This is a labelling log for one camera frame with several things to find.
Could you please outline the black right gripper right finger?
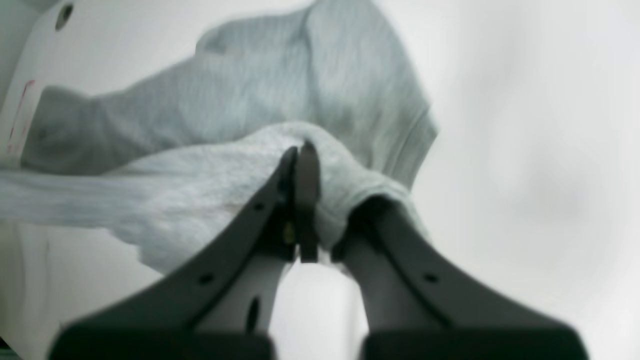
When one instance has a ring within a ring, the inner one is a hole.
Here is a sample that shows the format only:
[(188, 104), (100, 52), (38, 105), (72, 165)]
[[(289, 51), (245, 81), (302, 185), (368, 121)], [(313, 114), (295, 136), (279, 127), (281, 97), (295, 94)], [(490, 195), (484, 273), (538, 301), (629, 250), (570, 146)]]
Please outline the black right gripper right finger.
[(372, 197), (349, 215), (333, 259), (359, 285), (369, 333), (361, 360), (587, 360), (578, 333), (472, 278), (398, 205)]

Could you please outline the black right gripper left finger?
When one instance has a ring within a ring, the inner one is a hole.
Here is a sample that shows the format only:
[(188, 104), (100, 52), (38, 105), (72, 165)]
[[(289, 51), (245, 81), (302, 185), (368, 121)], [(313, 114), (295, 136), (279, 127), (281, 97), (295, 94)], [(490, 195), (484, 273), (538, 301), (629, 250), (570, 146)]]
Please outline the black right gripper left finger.
[(318, 260), (320, 161), (311, 142), (206, 248), (150, 287), (67, 326), (51, 360), (276, 360), (268, 328), (281, 275)]

